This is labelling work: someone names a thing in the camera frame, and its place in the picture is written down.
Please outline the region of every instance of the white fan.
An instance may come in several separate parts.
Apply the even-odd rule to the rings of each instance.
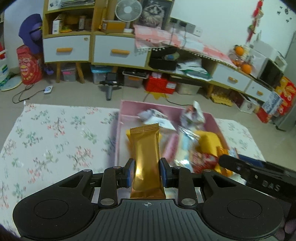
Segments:
[[[121,0],[115,8],[116,17],[123,22],[126,22],[125,33],[132,33],[130,24],[138,19],[142,13],[142,5],[137,0]]]

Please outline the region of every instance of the wall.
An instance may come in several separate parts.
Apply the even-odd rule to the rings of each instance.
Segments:
[[[201,40],[226,53],[235,44],[245,44],[247,28],[252,23],[252,14],[258,0],[175,0],[171,17],[201,27]],[[283,6],[281,14],[277,11]],[[264,16],[260,26],[261,40],[269,43],[284,56],[296,30],[296,14],[284,13],[285,5],[280,0],[265,0]]]
[[[4,14],[4,42],[7,50],[8,66],[10,69],[18,67],[16,49],[23,45],[18,32],[22,22],[31,14],[43,15],[44,0],[16,0]]]

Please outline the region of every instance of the red bag with cartoon face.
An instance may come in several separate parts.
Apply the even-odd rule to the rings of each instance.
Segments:
[[[33,55],[28,46],[17,48],[22,82],[25,85],[34,84],[42,79],[42,56]]]

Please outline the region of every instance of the tiled floor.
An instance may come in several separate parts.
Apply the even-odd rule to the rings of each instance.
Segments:
[[[27,103],[119,108],[122,99],[143,101],[146,96],[142,88],[123,87],[121,90],[113,92],[111,101],[106,101],[105,93],[100,90],[98,85],[91,82],[83,85],[78,82],[56,84],[54,81],[42,80],[26,91],[22,98],[44,89],[50,85],[49,82],[54,85],[51,94],[38,93],[32,99],[27,100]],[[14,90],[0,92],[0,146],[3,146],[14,122],[22,113],[23,103],[13,104],[12,96],[23,89],[24,85],[21,85]],[[296,170],[296,129],[291,132],[278,131],[272,124],[263,124],[255,114],[240,112],[236,106],[228,107],[215,104],[202,95],[187,96],[174,93],[170,95],[169,100],[179,104],[191,104],[193,100],[196,100],[204,112],[211,113],[216,118],[238,121],[249,129],[267,161]],[[146,102],[174,105],[168,103],[164,98],[155,100],[152,95],[146,98]]]

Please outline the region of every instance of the white drawer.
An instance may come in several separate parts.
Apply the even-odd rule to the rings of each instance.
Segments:
[[[218,64],[213,80],[240,91],[244,91],[250,82],[247,76],[222,64]]]
[[[271,91],[252,80],[251,84],[246,89],[245,93],[249,96],[252,96],[265,102],[268,99]]]
[[[97,35],[93,62],[144,67],[147,54],[137,50],[134,38]]]
[[[89,41],[90,35],[43,39],[44,61],[89,61]]]

